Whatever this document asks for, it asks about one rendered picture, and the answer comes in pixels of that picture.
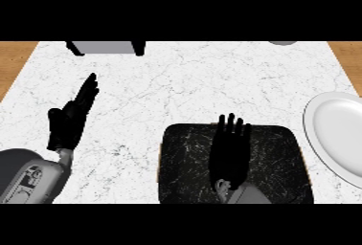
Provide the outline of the white plate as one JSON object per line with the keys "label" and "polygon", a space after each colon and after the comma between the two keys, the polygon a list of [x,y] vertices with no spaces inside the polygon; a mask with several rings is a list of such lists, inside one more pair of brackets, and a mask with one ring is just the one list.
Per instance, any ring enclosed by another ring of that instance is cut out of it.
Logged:
{"label": "white plate", "polygon": [[362,189],[362,99],[342,92],[314,96],[304,108],[302,127],[320,162]]}

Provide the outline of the grey appliance with black legs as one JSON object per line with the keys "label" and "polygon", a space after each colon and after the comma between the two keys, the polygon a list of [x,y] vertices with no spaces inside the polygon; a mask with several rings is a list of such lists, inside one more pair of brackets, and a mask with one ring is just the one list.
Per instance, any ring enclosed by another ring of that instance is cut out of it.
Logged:
{"label": "grey appliance with black legs", "polygon": [[144,54],[144,41],[66,41],[66,48],[75,56],[87,54]]}

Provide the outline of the black marbled tray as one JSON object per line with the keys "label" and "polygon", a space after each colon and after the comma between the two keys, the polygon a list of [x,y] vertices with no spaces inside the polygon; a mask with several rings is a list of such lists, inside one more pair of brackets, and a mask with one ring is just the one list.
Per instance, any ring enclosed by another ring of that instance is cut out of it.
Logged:
{"label": "black marbled tray", "polygon": [[[212,124],[172,124],[162,136],[157,200],[162,204],[215,204],[209,182]],[[255,125],[249,135],[246,181],[274,204],[310,204],[313,190],[299,146],[279,125]]]}

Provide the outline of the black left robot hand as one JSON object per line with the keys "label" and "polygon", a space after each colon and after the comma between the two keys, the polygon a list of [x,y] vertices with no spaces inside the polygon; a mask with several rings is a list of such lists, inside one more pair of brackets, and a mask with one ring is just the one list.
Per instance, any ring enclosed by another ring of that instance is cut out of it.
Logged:
{"label": "black left robot hand", "polygon": [[73,150],[78,146],[87,113],[98,93],[95,74],[91,73],[79,92],[61,109],[48,110],[48,146],[47,150]]}

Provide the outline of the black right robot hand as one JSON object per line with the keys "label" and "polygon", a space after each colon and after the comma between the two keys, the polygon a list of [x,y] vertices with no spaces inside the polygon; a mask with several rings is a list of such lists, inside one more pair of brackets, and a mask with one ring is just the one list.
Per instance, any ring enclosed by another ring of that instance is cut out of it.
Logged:
{"label": "black right robot hand", "polygon": [[219,115],[209,152],[209,180],[212,189],[218,180],[236,190],[246,180],[249,164],[251,125],[234,114]]}

